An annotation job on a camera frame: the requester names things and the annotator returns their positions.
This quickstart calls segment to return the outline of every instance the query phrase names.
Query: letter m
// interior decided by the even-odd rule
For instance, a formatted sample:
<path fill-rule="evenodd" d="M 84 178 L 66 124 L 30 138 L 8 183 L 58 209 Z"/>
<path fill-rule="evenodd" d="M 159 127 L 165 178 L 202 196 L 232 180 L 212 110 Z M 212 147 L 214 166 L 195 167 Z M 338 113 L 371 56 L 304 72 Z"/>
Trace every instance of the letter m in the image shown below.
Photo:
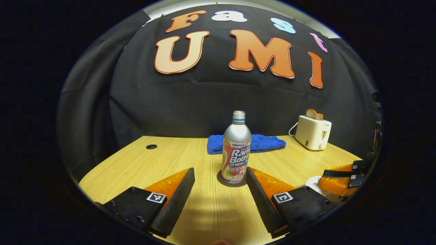
<path fill-rule="evenodd" d="M 229 63 L 230 68 L 243 71 L 252 70 L 254 65 L 249 60 L 249 54 L 251 53 L 259 70 L 265 71 L 274 58 L 271 72 L 277 76 L 294 78 L 295 74 L 291 68 L 291 57 L 289 54 L 291 44 L 289 42 L 278 37 L 273 37 L 264 46 L 259 38 L 250 31 L 232 30 L 230 33 L 236 37 L 236 56 Z"/>

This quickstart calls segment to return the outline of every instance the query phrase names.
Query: bottle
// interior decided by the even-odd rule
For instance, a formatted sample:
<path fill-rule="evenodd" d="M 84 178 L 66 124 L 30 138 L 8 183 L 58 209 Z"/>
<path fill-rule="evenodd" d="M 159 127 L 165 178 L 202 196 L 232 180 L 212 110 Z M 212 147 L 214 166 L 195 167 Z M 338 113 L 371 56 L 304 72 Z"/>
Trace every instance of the bottle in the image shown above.
<path fill-rule="evenodd" d="M 245 125 L 245 112 L 234 111 L 233 122 L 224 133 L 221 175 L 229 183 L 244 179 L 250 154 L 251 132 Z"/>

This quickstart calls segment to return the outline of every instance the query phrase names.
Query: cable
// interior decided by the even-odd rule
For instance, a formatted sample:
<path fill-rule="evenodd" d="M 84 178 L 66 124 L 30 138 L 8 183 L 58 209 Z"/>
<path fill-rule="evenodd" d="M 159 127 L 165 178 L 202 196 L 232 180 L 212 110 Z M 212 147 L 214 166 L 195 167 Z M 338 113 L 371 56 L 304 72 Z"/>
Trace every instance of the cable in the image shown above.
<path fill-rule="evenodd" d="M 291 129 L 289 129 L 289 132 L 288 132 L 289 135 L 291 135 L 291 136 L 295 136 L 295 134 L 291 134 L 291 130 L 292 130 L 293 128 L 295 128 L 295 126 L 297 126 L 297 124 L 298 124 L 298 122 L 294 125 L 294 127 L 292 127 Z"/>

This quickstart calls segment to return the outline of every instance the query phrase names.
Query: white toaster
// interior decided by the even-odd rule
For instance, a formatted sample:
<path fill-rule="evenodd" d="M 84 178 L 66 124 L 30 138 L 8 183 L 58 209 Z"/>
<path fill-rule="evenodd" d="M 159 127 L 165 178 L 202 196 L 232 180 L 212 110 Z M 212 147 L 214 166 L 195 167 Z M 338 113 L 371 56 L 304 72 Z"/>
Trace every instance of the white toaster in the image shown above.
<path fill-rule="evenodd" d="M 324 150 L 330 130 L 331 122 L 329 121 L 299 116 L 295 139 L 310 150 Z"/>

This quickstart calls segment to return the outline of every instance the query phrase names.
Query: blue cloth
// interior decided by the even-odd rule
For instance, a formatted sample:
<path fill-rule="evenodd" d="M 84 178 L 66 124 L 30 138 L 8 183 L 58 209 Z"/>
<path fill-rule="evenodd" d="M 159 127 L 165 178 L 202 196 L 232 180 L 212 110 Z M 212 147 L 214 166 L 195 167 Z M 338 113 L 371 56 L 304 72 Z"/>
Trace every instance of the blue cloth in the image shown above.
<path fill-rule="evenodd" d="M 208 139 L 208 153 L 210 155 L 222 154 L 223 135 L 211 135 Z M 251 135 L 250 152 L 266 152 L 271 150 L 283 149 L 286 146 L 286 141 L 275 136 L 268 137 L 261 134 Z"/>

